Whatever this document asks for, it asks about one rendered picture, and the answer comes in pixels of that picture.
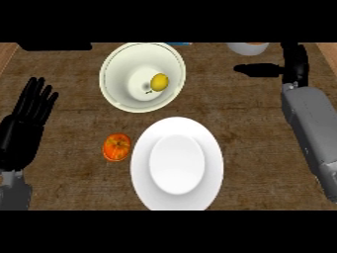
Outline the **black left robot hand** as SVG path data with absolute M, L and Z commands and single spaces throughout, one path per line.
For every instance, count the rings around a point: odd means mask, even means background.
M 56 98 L 46 79 L 31 77 L 13 111 L 0 122 L 0 172 L 21 171 L 34 161 Z

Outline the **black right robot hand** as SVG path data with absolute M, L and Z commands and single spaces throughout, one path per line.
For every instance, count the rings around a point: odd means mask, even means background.
M 281 43 L 284 66 L 272 63 L 238 64 L 233 70 L 248 77 L 281 77 L 281 83 L 296 88 L 307 86 L 309 63 L 306 49 L 297 42 Z

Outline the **yellow lemon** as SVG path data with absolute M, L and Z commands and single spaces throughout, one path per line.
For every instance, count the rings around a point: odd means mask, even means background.
M 162 73 L 158 73 L 151 80 L 151 89 L 155 92 L 161 92 L 167 86 L 168 86 L 168 77 Z

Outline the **cream plate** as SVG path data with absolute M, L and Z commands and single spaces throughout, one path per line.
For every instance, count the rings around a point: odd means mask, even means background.
M 168 77 L 161 92 L 151 89 L 157 74 Z M 162 42 L 127 42 L 106 56 L 99 70 L 99 89 L 109 104 L 128 113 L 162 108 L 185 83 L 185 63 L 174 48 Z

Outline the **white bowl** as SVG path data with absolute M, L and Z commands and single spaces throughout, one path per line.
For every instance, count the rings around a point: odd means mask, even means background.
M 170 117 L 146 128 L 131 152 L 130 175 L 149 210 L 208 208 L 222 186 L 223 156 L 202 124 Z

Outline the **pale grey cup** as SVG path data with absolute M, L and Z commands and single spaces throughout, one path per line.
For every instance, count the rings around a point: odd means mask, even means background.
M 261 54 L 269 46 L 267 44 L 250 45 L 244 42 L 227 42 L 226 45 L 233 52 L 247 56 Z

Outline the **orange round fruit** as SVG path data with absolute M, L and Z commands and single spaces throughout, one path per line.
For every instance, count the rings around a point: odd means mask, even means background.
M 123 161 L 130 153 L 131 140 L 125 133 L 111 133 L 102 144 L 103 158 L 111 162 Z

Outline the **black flat appliance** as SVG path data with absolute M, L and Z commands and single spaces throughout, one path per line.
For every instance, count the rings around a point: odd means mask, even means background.
M 19 42 L 25 51 L 91 50 L 89 42 Z

